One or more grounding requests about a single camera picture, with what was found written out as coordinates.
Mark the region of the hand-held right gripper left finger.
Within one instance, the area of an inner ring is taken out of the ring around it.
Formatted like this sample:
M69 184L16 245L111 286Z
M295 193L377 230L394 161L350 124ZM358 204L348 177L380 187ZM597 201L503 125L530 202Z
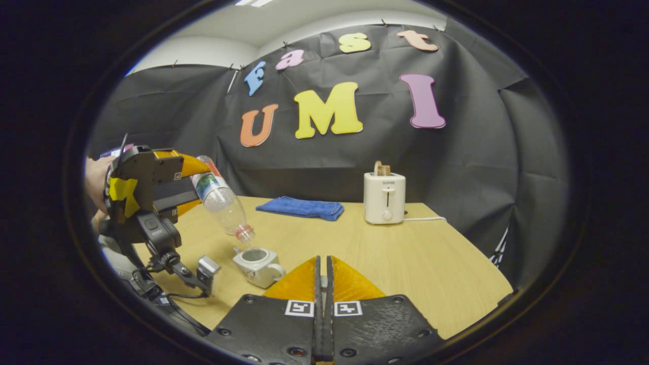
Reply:
M207 340L252 363L316 363L322 325L321 259L315 256L286 275L271 294L245 294Z

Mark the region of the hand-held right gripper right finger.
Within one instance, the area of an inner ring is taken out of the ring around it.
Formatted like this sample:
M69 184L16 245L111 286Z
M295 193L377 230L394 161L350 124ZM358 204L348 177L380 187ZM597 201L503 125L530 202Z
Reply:
M341 259L327 258L328 362L416 363L443 342L408 296L385 295Z

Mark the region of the clear plastic water bottle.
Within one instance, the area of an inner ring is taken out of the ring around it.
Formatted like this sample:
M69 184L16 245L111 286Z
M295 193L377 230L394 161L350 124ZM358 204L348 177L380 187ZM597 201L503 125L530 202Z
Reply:
M256 236L246 219L241 201L221 176L211 157L196 157L209 171L191 176L193 186L202 205L221 226L223 231L234 236L243 246L250 248Z

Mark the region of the white teacup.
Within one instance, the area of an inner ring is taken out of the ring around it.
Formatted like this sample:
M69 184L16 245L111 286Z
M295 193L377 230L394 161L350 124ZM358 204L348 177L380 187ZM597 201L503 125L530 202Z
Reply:
M286 275L278 254L266 248L248 248L238 252L233 261L245 279L258 288L268 289Z

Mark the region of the computer monitor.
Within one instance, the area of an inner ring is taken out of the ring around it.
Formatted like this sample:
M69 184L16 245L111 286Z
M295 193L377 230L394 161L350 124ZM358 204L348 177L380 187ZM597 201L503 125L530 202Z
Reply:
M120 150L119 148L114 148L112 150L109 150L108 152L101 153L99 155L99 158L103 159L105 157L110 157L110 156L118 157L122 152L126 152L126 151L130 150L133 147L134 147L134 144L132 144L132 143L125 144L124 147L122 148L122 150Z

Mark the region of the blue towel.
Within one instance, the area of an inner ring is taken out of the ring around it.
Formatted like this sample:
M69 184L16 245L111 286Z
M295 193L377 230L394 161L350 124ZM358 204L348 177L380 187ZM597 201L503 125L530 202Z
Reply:
M330 222L336 221L344 210L344 206L339 202L302 200L287 196L276 197L256 207L256 211L294 217L320 218Z

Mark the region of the white toaster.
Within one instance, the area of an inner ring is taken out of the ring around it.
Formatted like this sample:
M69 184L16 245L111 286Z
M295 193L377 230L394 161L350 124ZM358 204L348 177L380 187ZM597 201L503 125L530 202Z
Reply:
M364 174L365 220L374 225L399 224L404 221L406 177L396 173L388 176Z

